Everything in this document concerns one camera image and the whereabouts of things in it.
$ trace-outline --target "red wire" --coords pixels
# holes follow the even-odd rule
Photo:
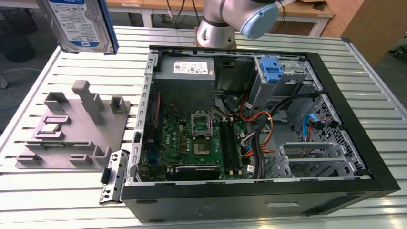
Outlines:
[[[161,98],[160,98],[160,92],[159,92],[159,105],[157,105],[157,113],[155,114],[155,118],[153,118],[153,125],[152,125],[152,129],[151,129],[151,133],[149,133],[149,136],[148,136],[148,139],[147,141],[143,143],[143,145],[148,142],[148,140],[151,139],[152,137],[152,133],[153,133],[153,129],[155,129],[155,125],[156,125],[156,122],[157,122],[157,119],[159,119],[159,111],[160,111],[160,105],[161,105]]]

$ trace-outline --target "green motherboard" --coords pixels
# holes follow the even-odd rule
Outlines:
[[[245,179],[243,169],[239,135],[244,132],[241,122],[232,123],[233,137],[236,138],[236,158],[239,159],[239,171],[229,171],[224,168],[224,155],[221,149],[220,125],[224,121],[204,119],[193,120],[193,130],[204,131],[211,128],[211,137],[192,136],[191,119],[164,119],[161,144],[156,149],[149,149],[141,157],[141,176],[144,180],[167,181],[165,173],[176,166],[217,166],[220,167],[219,179]]]

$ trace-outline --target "hard drive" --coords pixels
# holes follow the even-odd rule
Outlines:
[[[116,54],[105,0],[37,0],[64,52]]]

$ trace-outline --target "aluminum table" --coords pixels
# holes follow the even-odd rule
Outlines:
[[[99,206],[99,170],[19,170],[15,157],[47,109],[47,93],[71,90],[75,80],[88,80],[101,99],[121,95],[131,114],[121,148],[131,150],[137,102],[148,46],[193,46],[192,30],[115,27],[119,54],[68,54],[60,48],[43,69],[12,121],[0,137],[1,228],[406,228],[407,225],[407,112],[354,45],[338,38],[265,35],[255,41],[236,35],[237,48],[319,53],[402,190],[368,199],[317,217],[288,217],[171,224],[141,224],[124,205]]]

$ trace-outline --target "black cable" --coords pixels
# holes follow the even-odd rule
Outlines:
[[[183,24],[183,21],[184,21],[185,17],[187,17],[187,16],[184,16],[184,17],[183,17],[183,20],[180,20],[179,25]]]
[[[199,26],[200,21],[199,21],[199,16],[197,16],[197,11],[196,11],[196,6],[195,6],[195,0],[192,0],[192,5],[193,5],[193,10],[195,10],[195,16],[196,16],[197,26]]]
[[[176,18],[173,18],[173,27],[177,29],[177,26],[176,26],[176,20],[177,20],[177,17],[180,16],[183,10],[184,10],[184,5],[185,5],[185,0],[183,0],[183,4],[180,5],[180,10],[177,12],[177,15],[176,15]]]
[[[221,113],[221,116],[229,117],[216,105],[212,105],[211,108],[212,108],[215,111],[217,111],[219,113]]]
[[[227,103],[227,101],[225,101],[225,98],[227,98],[227,94],[223,93],[221,96],[220,96],[223,106],[224,106],[224,108],[227,109],[228,113],[232,114],[232,115],[235,116],[236,113],[231,110],[231,108],[229,108],[229,106],[228,106],[228,103]]]
[[[168,0],[167,0],[167,8],[168,8],[169,18],[171,18],[171,21],[172,21],[172,27],[176,29],[176,21],[175,21],[173,15],[172,15],[171,5],[169,5]]]
[[[253,158],[255,158],[255,172],[253,172],[253,179],[257,179],[259,177],[259,156],[257,154],[255,153],[255,149],[253,149]]]
[[[284,6],[284,4],[281,3],[280,0],[276,0],[276,1],[280,3],[281,8],[283,8],[283,18],[281,18],[281,20],[280,20],[277,29],[276,29],[272,33],[276,33],[276,32],[281,29],[281,27],[284,26],[284,24],[285,24],[285,6]]]
[[[309,93],[309,94],[297,94],[297,95],[292,95],[289,97],[287,97],[285,99],[283,99],[273,107],[272,109],[269,110],[269,114],[271,116],[275,115],[275,113],[280,110],[280,108],[291,101],[291,100],[295,100],[297,98],[316,98],[321,93]],[[260,123],[260,126],[256,130],[256,133],[255,133],[255,137],[252,138],[252,149],[253,149],[253,154],[259,155],[259,160],[260,160],[260,164],[259,167],[260,169],[265,167],[265,161],[264,161],[264,155],[263,155],[263,152],[261,152],[261,147],[260,147],[260,131],[265,125],[265,122],[268,121],[268,118],[264,118],[261,123]],[[265,176],[265,171],[261,171],[260,170],[260,174],[259,174],[259,177],[260,179],[263,179]]]

